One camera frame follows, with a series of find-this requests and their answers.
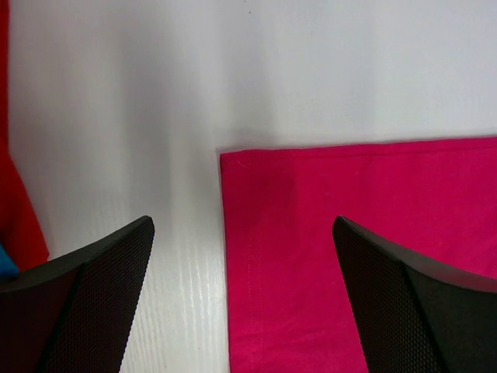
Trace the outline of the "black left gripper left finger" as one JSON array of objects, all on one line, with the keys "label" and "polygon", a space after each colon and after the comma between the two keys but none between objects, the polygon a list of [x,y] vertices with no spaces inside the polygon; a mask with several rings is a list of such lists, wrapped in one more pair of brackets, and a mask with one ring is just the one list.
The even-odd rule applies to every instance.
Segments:
[{"label": "black left gripper left finger", "polygon": [[1,280],[3,372],[118,372],[151,256],[143,216]]}]

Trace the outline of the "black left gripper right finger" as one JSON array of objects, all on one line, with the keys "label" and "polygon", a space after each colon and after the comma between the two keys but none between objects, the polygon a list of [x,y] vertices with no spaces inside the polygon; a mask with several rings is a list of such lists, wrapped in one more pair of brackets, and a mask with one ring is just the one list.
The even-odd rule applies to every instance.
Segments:
[{"label": "black left gripper right finger", "polygon": [[395,244],[343,216],[332,227],[370,372],[494,372],[496,281]]}]

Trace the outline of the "magenta pink t-shirt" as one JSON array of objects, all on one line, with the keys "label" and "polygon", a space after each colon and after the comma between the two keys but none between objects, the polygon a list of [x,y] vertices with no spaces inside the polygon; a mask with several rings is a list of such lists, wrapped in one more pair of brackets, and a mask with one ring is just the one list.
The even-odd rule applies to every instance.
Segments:
[{"label": "magenta pink t-shirt", "polygon": [[221,156],[233,372],[364,372],[332,238],[339,215],[496,275],[496,139]]}]

